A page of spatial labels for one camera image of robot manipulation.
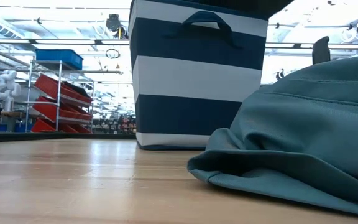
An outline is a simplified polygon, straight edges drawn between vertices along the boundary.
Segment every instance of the teal fabric bag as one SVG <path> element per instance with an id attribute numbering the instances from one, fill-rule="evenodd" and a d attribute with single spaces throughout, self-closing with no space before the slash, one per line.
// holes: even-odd
<path id="1" fill-rule="evenodd" d="M 213 185 L 358 214 L 358 57 L 261 87 L 188 170 Z"/>

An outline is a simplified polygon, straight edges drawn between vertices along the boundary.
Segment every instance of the ceiling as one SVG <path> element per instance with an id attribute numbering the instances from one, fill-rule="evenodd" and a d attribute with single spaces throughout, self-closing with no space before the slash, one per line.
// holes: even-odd
<path id="1" fill-rule="evenodd" d="M 121 25 L 128 26 L 131 0 L 74 1 L 74 0 L 0 0 L 0 38 L 7 34 L 22 39 L 116 39 L 116 32 L 106 28 L 110 14 L 118 14 Z M 358 43 L 356 30 L 348 30 L 352 21 L 358 20 L 358 1 L 294 0 L 289 6 L 269 20 L 267 42 L 314 43 L 329 36 L 330 43 Z M 35 48 L 71 48 L 84 57 L 84 70 L 119 70 L 114 73 L 84 73 L 76 80 L 114 82 L 98 85 L 98 96 L 106 93 L 131 98 L 126 104 L 133 108 L 131 58 L 129 46 L 106 45 L 1 45 L 0 51 L 29 63 Z M 105 57 L 108 49 L 119 51 L 120 57 Z M 358 50 L 333 50 L 334 58 L 358 55 Z M 19 64 L 0 57 L 0 67 Z M 311 50 L 267 49 L 264 61 L 262 83 L 275 82 L 277 71 L 298 70 L 311 65 Z"/>

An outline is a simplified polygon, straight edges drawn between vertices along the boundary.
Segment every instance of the wooden floor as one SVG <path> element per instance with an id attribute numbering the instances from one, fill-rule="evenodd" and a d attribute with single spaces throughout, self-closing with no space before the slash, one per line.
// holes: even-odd
<path id="1" fill-rule="evenodd" d="M 0 143 L 0 224 L 358 224 L 204 184 L 185 169 L 198 153 L 141 151 L 135 141 Z"/>

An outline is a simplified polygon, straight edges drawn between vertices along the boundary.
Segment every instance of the striped storage bin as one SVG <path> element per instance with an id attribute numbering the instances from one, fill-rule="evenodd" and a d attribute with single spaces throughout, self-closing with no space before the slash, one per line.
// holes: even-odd
<path id="1" fill-rule="evenodd" d="M 180 0 L 134 0 L 129 32 L 137 140 L 202 149 L 260 86 L 268 20 Z"/>

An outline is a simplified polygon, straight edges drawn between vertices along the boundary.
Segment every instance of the blue bin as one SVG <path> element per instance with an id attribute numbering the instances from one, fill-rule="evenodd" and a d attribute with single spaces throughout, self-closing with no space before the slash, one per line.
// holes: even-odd
<path id="1" fill-rule="evenodd" d="M 71 49 L 37 49 L 35 50 L 37 61 L 62 61 L 63 70 L 82 70 L 81 56 Z M 59 65 L 52 63 L 39 63 L 51 70 L 58 70 Z"/>

